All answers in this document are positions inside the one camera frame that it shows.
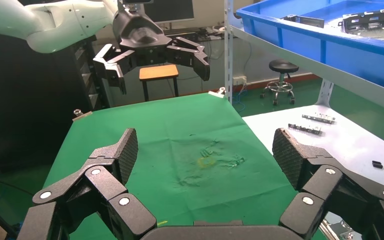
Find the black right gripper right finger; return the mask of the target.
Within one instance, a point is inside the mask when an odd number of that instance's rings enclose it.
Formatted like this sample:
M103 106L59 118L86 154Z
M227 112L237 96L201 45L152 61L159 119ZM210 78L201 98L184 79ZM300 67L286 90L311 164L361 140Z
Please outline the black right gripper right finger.
M340 216L364 240L384 240L384 185L346 169L325 149L274 132L273 157L297 195L279 225L309 240L327 213Z

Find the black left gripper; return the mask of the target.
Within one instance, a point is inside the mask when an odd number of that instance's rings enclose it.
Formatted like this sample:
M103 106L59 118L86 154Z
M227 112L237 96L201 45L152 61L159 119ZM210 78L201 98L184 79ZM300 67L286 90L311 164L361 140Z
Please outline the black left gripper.
M110 87L127 94L124 75L135 67L171 63L189 67L206 82L210 79L210 64L205 47L183 37L173 40L148 16L120 10L112 23L119 48L104 45L93 58L96 74L106 79Z

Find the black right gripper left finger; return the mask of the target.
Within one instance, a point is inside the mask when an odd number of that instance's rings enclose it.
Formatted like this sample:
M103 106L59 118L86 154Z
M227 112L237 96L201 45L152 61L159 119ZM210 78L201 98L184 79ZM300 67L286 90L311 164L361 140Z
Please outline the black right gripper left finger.
M67 240L93 214L118 240L139 240L155 229L154 215L126 187L138 150L137 132L127 128L115 144L95 149L79 170L38 191L18 239Z

